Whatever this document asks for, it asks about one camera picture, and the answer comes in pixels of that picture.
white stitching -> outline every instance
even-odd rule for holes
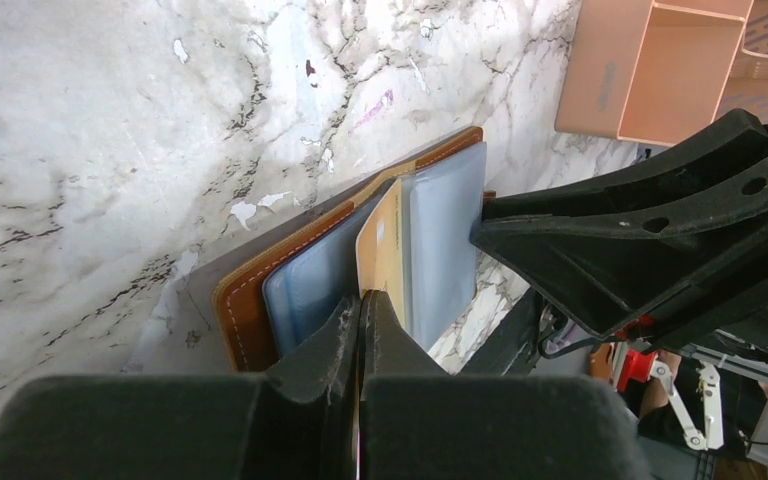
[[[455,145],[452,145],[452,146],[451,146],[451,147],[449,147],[448,149],[446,149],[446,150],[444,150],[444,151],[440,152],[440,154],[439,154],[439,155],[437,155],[437,156],[435,156],[435,157],[431,158],[430,160],[426,161],[425,163],[419,163],[419,162],[417,162],[417,163],[416,163],[416,168],[417,168],[417,169],[419,169],[419,168],[424,168],[425,166],[427,166],[427,165],[429,165],[429,164],[431,164],[431,163],[434,163],[435,161],[439,160],[440,158],[442,158],[442,157],[444,157],[444,156],[448,155],[448,154],[449,154],[449,152],[451,152],[452,150],[456,150],[458,147],[460,147],[460,146],[461,146],[461,145],[463,145],[464,143],[467,143],[467,142],[469,142],[469,141],[472,141],[474,138],[475,138],[475,135],[470,135],[469,137],[467,137],[467,138],[465,138],[465,139],[461,140],[460,142],[456,143]],[[228,315],[231,317],[231,323],[232,323],[232,325],[234,326],[234,334],[235,334],[235,336],[236,336],[236,338],[237,338],[237,345],[238,345],[238,346],[239,346],[239,348],[240,348],[240,349],[239,349],[239,353],[240,353],[240,356],[242,356],[242,357],[243,357],[243,365],[245,365],[245,368],[246,368],[246,370],[247,370],[247,371],[250,371],[251,369],[249,368],[249,361],[248,361],[248,358],[246,358],[246,350],[245,350],[245,348],[243,348],[243,340],[242,340],[242,338],[240,337],[240,330],[237,328],[237,319],[236,319],[236,317],[234,317],[234,310],[231,308],[231,299],[234,297],[234,295],[236,295],[236,294],[237,294],[237,292],[239,292],[239,291],[240,291],[240,290],[241,290],[243,287],[245,287],[245,286],[246,286],[246,285],[247,285],[249,282],[251,282],[252,280],[254,280],[254,279],[258,278],[259,276],[263,275],[264,273],[266,273],[266,272],[270,271],[270,270],[271,270],[273,267],[275,267],[276,265],[278,265],[278,264],[280,264],[281,262],[283,262],[284,260],[286,260],[286,259],[287,259],[287,257],[289,257],[290,255],[293,255],[294,253],[298,252],[298,251],[299,251],[299,250],[301,250],[302,248],[304,248],[304,247],[306,247],[307,245],[309,245],[309,244],[310,244],[310,242],[312,242],[312,241],[316,240],[317,238],[321,237],[323,234],[325,234],[327,231],[329,231],[329,230],[331,229],[331,227],[333,227],[334,225],[336,225],[336,224],[338,224],[338,223],[342,222],[343,220],[345,220],[345,219],[346,219],[346,217],[348,217],[348,216],[349,216],[349,215],[351,215],[352,213],[354,213],[354,209],[352,209],[352,211],[350,211],[349,213],[347,213],[347,214],[343,215],[342,217],[338,218],[337,220],[335,220],[335,221],[334,221],[334,223],[332,223],[332,224],[328,225],[327,227],[325,227],[324,229],[322,229],[322,230],[321,230],[319,233],[317,233],[317,234],[316,234],[316,235],[314,235],[313,237],[311,237],[311,238],[307,239],[307,240],[306,240],[304,243],[302,243],[301,245],[297,246],[296,248],[294,248],[294,249],[292,249],[291,251],[289,251],[289,252],[287,252],[286,254],[284,254],[284,256],[282,256],[282,257],[281,257],[281,258],[279,258],[278,260],[275,260],[274,262],[270,263],[268,266],[266,266],[266,267],[262,268],[262,269],[261,269],[259,272],[257,272],[256,274],[252,275],[252,277],[251,277],[251,278],[249,278],[249,279],[248,279],[248,280],[246,280],[245,282],[241,283],[241,284],[240,284],[240,285],[239,285],[237,288],[235,288],[234,290],[232,290],[232,291],[231,291],[231,293],[228,295],[228,297],[226,297],[226,299],[225,299],[225,306],[228,308]]]
[[[243,348],[243,340],[242,340],[242,338],[240,338],[240,330],[237,328],[237,319],[236,319],[236,317],[234,317],[234,309],[231,308],[231,299],[234,297],[234,295],[237,294],[237,292],[239,292],[243,287],[245,287],[246,284],[248,284],[252,280],[256,279],[257,277],[263,275],[264,273],[268,272],[273,267],[275,267],[276,265],[278,265],[281,262],[283,262],[290,255],[298,252],[302,248],[304,248],[307,245],[309,245],[310,242],[312,242],[312,241],[316,240],[317,238],[321,237],[325,232],[329,231],[331,229],[331,227],[333,227],[334,225],[336,225],[336,224],[342,222],[343,220],[345,220],[346,217],[351,215],[353,212],[354,212],[354,210],[352,210],[351,212],[349,212],[349,213],[343,215],[342,217],[338,218],[337,220],[334,221],[334,223],[326,226],[322,231],[320,231],[316,235],[310,237],[309,239],[307,239],[301,245],[299,245],[296,248],[290,250],[289,252],[284,254],[284,256],[282,256],[278,260],[275,260],[274,262],[270,263],[268,266],[262,268],[259,272],[255,273],[251,278],[249,278],[245,282],[241,283],[237,288],[232,290],[231,293],[228,295],[228,297],[225,299],[225,306],[228,307],[228,315],[231,317],[231,323],[234,325],[234,334],[237,337],[237,345],[240,347],[240,355],[243,357],[243,364],[245,365],[246,370],[250,370],[250,368],[249,368],[249,361],[248,361],[248,358],[246,358],[246,350],[245,350],[245,348]]]

card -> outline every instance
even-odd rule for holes
[[[361,295],[367,290],[387,292],[399,323],[407,330],[402,215],[402,181],[397,179],[363,225],[355,252]]]

marble surface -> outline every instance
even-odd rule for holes
[[[620,168],[556,133],[577,0],[0,2],[0,407],[58,372],[228,368],[199,268],[484,127],[501,195]],[[456,371],[521,280],[484,258]]]

metal bracket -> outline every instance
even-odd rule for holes
[[[700,387],[703,394],[702,402],[705,411],[705,434],[693,424],[687,407],[675,388],[670,367],[655,360],[652,364],[650,377],[657,378],[667,393],[670,407],[678,418],[684,430],[684,441],[693,450],[716,450],[723,446],[722,405],[720,403],[720,376],[713,365],[703,364],[700,370]]]

red component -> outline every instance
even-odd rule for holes
[[[649,315],[643,315],[642,317],[638,318],[637,320],[629,323],[625,326],[622,330],[616,332],[614,334],[615,337],[619,338],[620,340],[628,340],[628,332],[636,327],[648,327],[650,325],[655,324],[655,319],[650,317]]]
[[[617,381],[617,391],[624,392],[629,379],[641,383],[649,380],[649,372],[652,370],[652,364],[655,363],[656,357],[657,354],[655,353],[643,355],[629,349],[625,354],[625,363],[623,364],[622,372],[620,372],[620,378]]]

